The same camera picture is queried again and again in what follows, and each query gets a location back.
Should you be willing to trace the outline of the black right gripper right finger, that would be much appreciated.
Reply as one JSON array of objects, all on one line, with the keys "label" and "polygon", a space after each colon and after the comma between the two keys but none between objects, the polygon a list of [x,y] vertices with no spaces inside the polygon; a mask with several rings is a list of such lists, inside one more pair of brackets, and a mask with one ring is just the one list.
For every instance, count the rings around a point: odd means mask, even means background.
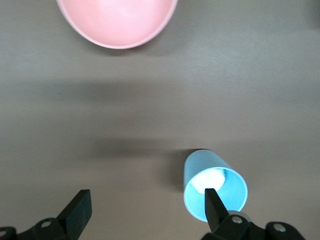
[{"label": "black right gripper right finger", "polygon": [[205,189],[205,216],[211,232],[203,240],[303,240],[303,235],[292,225],[271,221],[265,228],[255,225],[238,211],[229,213],[213,188]]}]

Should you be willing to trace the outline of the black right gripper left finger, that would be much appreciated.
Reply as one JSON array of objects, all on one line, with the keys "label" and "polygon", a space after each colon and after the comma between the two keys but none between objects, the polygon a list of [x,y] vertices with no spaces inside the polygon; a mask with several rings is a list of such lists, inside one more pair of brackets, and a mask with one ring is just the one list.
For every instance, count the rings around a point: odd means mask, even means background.
[{"label": "black right gripper left finger", "polygon": [[45,218],[17,233],[12,226],[0,228],[2,240],[77,240],[92,216],[91,192],[80,190],[56,218]]}]

